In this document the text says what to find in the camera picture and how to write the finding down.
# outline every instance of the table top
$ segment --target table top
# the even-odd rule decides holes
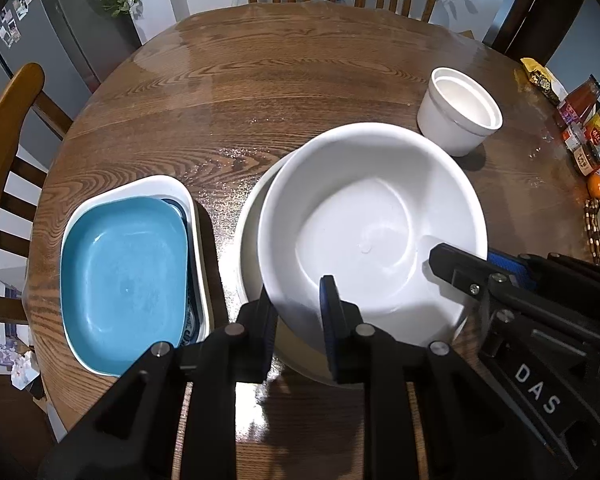
[[[62,232],[84,200],[152,174],[185,184],[208,213],[203,252],[219,326],[240,307],[233,234],[259,176],[340,124],[381,121],[417,131],[418,106],[438,66],[473,77],[502,110],[502,129],[458,159],[484,209],[490,246],[589,258],[583,180],[552,107],[517,63],[386,10],[309,2],[191,16],[100,86],[62,142],[42,190],[24,304],[65,425],[72,427],[113,383],[80,366],[62,329]],[[457,348],[474,360],[475,333],[465,331]],[[238,384],[238,475],[360,478],[362,402],[359,390],[315,383],[280,363],[266,384]]]

